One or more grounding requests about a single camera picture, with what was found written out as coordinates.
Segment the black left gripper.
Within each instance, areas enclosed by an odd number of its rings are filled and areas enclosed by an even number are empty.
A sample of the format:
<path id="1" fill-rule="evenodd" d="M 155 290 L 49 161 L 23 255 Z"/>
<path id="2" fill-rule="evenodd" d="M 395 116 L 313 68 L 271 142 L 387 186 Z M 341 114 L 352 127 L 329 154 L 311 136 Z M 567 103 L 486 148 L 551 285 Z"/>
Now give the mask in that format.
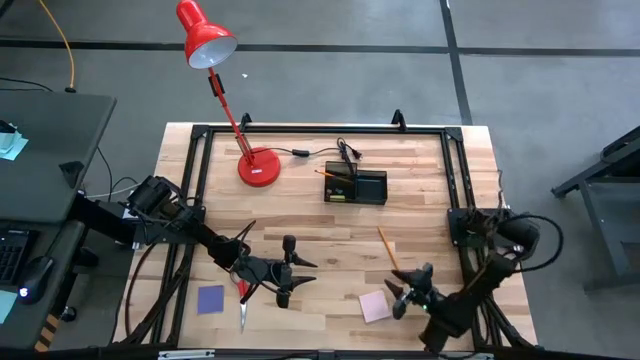
<path id="1" fill-rule="evenodd" d="M 316 280 L 313 276 L 293 276 L 291 263 L 297 266 L 317 268 L 317 265 L 304 260 L 295 253 L 296 238 L 285 235 L 283 238 L 284 259 L 265 259 L 249 255 L 244 249 L 232 267 L 232 273 L 249 284 L 240 303 L 246 304 L 259 286 L 276 294 L 279 308 L 287 308 L 291 292 L 298 286 Z"/>

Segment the black computer mouse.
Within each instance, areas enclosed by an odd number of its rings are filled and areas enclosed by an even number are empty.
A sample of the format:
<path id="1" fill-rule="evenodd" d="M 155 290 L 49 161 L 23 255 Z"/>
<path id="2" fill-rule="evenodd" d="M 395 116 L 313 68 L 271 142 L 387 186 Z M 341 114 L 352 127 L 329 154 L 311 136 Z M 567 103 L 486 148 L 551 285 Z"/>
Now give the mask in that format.
<path id="1" fill-rule="evenodd" d="M 42 298 L 54 264 L 55 261 L 50 256 L 38 256 L 27 263 L 18 283 L 18 298 L 21 303 L 31 305 Z"/>

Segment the white and cyan papers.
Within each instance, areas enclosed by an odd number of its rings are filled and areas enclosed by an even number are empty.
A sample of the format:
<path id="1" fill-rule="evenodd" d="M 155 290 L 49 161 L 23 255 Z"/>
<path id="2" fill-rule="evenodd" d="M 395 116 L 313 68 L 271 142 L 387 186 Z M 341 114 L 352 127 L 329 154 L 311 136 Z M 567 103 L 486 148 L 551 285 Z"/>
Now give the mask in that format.
<path id="1" fill-rule="evenodd" d="M 0 159 L 14 161 L 27 143 L 15 125 L 0 120 Z"/>

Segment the red desk lamp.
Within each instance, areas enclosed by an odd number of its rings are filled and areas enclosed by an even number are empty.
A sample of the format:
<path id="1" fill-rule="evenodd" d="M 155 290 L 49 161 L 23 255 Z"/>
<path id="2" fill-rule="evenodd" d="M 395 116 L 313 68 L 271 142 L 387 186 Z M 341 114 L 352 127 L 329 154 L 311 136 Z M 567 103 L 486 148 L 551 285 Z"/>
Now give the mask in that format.
<path id="1" fill-rule="evenodd" d="M 214 67 L 229 58 L 238 46 L 235 35 L 222 25 L 209 20 L 196 0 L 180 0 L 176 15 L 186 32 L 184 45 L 188 65 L 207 70 L 214 97 L 218 99 L 242 152 L 237 171 L 241 180 L 252 187 L 265 187 L 275 182 L 281 170 L 278 156 L 265 147 L 253 149 L 240 130 L 224 96 L 223 85 Z"/>

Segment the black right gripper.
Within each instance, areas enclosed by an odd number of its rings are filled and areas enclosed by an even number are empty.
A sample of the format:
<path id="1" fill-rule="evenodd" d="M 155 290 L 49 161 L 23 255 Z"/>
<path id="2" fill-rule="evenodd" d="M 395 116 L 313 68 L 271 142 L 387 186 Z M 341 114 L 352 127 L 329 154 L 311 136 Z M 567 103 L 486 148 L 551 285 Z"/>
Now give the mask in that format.
<path id="1" fill-rule="evenodd" d="M 392 270 L 391 273 L 408 286 L 405 290 L 402 286 L 385 279 L 384 283 L 395 298 L 392 306 L 392 316 L 394 319 L 401 319 L 409 304 L 419 306 L 425 312 L 436 300 L 437 290 L 433 286 L 433 265 L 425 263 L 421 268 L 412 271 Z"/>

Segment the dark grey side table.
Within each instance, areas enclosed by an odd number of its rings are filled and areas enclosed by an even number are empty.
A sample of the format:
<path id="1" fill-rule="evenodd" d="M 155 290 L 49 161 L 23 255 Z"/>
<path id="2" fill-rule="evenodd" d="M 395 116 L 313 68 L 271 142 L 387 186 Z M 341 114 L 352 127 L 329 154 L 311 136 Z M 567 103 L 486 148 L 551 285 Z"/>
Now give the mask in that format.
<path id="1" fill-rule="evenodd" d="M 615 275 L 584 285 L 586 292 L 640 285 L 625 247 L 640 246 L 640 126 L 605 146 L 594 165 L 551 190 L 557 198 L 577 190 Z"/>

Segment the silver aluminium extrusion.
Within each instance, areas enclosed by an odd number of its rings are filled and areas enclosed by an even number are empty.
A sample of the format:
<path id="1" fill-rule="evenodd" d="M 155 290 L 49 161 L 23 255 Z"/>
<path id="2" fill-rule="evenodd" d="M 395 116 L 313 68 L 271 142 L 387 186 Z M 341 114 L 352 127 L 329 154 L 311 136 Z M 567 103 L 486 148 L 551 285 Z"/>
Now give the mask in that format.
<path id="1" fill-rule="evenodd" d="M 212 360 L 215 358 L 214 349 L 183 349 L 162 351 L 157 360 Z"/>

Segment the cyan sticky note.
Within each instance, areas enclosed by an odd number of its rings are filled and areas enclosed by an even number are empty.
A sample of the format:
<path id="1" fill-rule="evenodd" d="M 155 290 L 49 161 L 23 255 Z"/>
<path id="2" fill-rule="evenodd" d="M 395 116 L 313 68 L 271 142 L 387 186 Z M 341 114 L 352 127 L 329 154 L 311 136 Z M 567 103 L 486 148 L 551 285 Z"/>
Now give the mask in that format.
<path id="1" fill-rule="evenodd" d="M 0 325 L 2 325 L 10 314 L 16 302 L 17 294 L 10 291 L 0 290 Z"/>

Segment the yellow pencil with eraser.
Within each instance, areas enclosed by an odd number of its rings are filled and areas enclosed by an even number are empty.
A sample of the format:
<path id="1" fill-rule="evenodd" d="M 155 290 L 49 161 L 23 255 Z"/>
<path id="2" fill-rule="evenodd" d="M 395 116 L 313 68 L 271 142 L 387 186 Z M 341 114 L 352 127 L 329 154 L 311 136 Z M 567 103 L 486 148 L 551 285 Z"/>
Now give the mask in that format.
<path id="1" fill-rule="evenodd" d="M 387 237 L 386 237 L 386 235 L 385 235 L 385 233 L 384 233 L 383 229 L 382 229 L 380 226 L 378 226 L 378 227 L 377 227 L 377 231 L 378 231 L 379 236 L 380 236 L 380 238 L 381 238 L 381 240 L 382 240 L 382 242 L 383 242 L 383 244 L 384 244 L 384 246 L 385 246 L 385 248 L 386 248 L 386 251 L 387 251 L 388 256 L 389 256 L 389 258 L 390 258 L 390 260 L 391 260 L 391 262 L 392 262 L 392 264 L 393 264 L 394 269 L 399 271 L 399 270 L 400 270 L 400 268 L 399 268 L 399 266 L 398 266 L 397 259 L 396 259 L 396 257 L 395 257 L 395 254 L 394 254 L 394 252 L 393 252 L 393 249 L 392 249 L 392 247 L 391 247 L 391 244 L 390 244 L 390 242 L 388 241 L 388 239 L 387 239 Z"/>
<path id="2" fill-rule="evenodd" d="M 339 176 L 339 175 L 331 174 L 331 173 L 320 171 L 320 170 L 314 170 L 314 172 L 317 173 L 317 174 L 323 175 L 324 177 L 327 177 L 327 178 L 332 178 L 332 179 L 335 179 L 335 180 L 338 180 L 338 181 L 342 181 L 342 182 L 346 182 L 346 183 L 353 183 L 353 181 L 350 180 L 349 178 L 342 177 L 342 176 Z"/>

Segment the red handled scissors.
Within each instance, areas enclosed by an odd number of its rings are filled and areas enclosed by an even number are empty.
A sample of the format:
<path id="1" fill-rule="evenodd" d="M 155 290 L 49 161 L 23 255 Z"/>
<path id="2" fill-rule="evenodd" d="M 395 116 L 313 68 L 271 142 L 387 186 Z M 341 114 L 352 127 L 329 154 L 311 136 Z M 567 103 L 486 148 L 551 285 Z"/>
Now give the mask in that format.
<path id="1" fill-rule="evenodd" d="M 235 284 L 239 295 L 240 305 L 240 332 L 243 333 L 247 318 L 247 295 L 249 294 L 250 285 L 247 281 L 241 279 L 236 273 L 230 274 L 231 281 Z"/>

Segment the pink sticky note pad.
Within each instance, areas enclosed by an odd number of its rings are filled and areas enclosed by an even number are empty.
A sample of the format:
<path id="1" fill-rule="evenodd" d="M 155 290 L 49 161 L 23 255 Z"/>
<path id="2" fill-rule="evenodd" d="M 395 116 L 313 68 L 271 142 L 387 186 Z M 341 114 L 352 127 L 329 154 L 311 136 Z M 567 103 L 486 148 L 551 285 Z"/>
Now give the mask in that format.
<path id="1" fill-rule="evenodd" d="M 372 323 L 391 316 L 385 293 L 382 290 L 361 295 L 359 303 L 365 323 Z"/>

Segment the black keyboard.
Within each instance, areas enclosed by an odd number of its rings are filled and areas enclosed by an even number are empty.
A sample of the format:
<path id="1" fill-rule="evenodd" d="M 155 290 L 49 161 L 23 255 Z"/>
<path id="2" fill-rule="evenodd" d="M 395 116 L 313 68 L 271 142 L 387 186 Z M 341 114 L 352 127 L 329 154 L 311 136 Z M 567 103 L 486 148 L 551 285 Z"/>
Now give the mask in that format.
<path id="1" fill-rule="evenodd" d="M 32 231 L 0 229 L 0 284 L 14 284 L 33 243 Z"/>

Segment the grey office desk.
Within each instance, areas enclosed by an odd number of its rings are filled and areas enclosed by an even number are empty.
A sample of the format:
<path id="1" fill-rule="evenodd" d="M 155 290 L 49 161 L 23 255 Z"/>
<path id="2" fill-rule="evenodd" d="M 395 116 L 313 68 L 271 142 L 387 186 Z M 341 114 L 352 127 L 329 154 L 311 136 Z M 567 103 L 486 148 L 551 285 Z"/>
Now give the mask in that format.
<path id="1" fill-rule="evenodd" d="M 27 139 L 15 160 L 0 159 L 0 230 L 37 230 L 29 257 L 54 260 L 42 298 L 16 300 L 0 324 L 2 351 L 31 352 L 41 337 L 85 230 L 68 214 L 115 105 L 109 96 L 0 93 L 0 120 Z"/>

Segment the purple sticky note pad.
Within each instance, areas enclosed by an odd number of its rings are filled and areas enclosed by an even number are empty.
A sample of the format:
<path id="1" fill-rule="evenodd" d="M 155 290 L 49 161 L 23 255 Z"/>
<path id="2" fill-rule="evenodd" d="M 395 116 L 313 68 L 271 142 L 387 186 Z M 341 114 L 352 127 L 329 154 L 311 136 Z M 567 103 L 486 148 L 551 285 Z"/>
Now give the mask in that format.
<path id="1" fill-rule="evenodd" d="M 197 314 L 217 314 L 224 311 L 223 285 L 203 286 L 198 288 Z"/>

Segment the black mesh desk organizer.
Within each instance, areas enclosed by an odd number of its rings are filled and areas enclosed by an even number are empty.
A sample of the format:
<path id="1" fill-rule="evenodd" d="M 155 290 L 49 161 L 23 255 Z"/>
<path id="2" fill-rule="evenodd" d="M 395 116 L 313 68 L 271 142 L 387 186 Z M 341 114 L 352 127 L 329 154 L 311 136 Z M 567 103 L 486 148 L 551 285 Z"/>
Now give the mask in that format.
<path id="1" fill-rule="evenodd" d="M 330 195 L 344 195 L 345 202 L 366 205 L 385 205 L 388 199 L 387 172 L 379 170 L 360 169 L 353 163 L 355 176 L 349 176 L 345 162 L 327 161 L 324 172 L 349 178 L 353 183 L 346 183 L 325 177 L 324 201 L 329 201 Z"/>

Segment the black aluminium table frame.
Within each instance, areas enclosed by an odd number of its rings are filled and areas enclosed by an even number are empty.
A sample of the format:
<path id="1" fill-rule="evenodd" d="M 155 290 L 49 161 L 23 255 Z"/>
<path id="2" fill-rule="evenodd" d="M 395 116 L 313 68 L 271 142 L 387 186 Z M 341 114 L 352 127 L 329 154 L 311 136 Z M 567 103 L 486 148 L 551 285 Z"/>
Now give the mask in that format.
<path id="1" fill-rule="evenodd" d="M 255 255 L 278 258 L 285 235 L 297 239 L 299 254 L 317 268 L 316 280 L 292 294 L 288 308 L 261 289 L 251 298 L 240 332 L 238 295 L 229 275 L 197 248 L 184 296 L 179 345 L 246 349 L 420 350 L 427 317 L 410 308 L 399 319 L 365 323 L 361 295 L 382 290 L 393 264 L 379 236 L 380 226 L 404 269 L 434 267 L 445 293 L 463 283 L 458 250 L 449 237 L 447 211 L 473 198 L 480 207 L 498 199 L 498 171 L 484 126 L 252 123 L 249 142 L 276 147 L 282 170 L 263 188 L 244 184 L 237 174 L 240 150 L 225 125 L 205 126 L 193 139 L 193 125 L 170 123 L 161 142 L 155 173 L 200 196 L 206 223 L 232 236 L 250 222 L 248 242 Z M 327 203 L 322 171 L 334 161 L 338 138 L 359 150 L 363 169 L 388 175 L 385 205 Z M 198 288 L 223 285 L 224 311 L 197 314 Z"/>

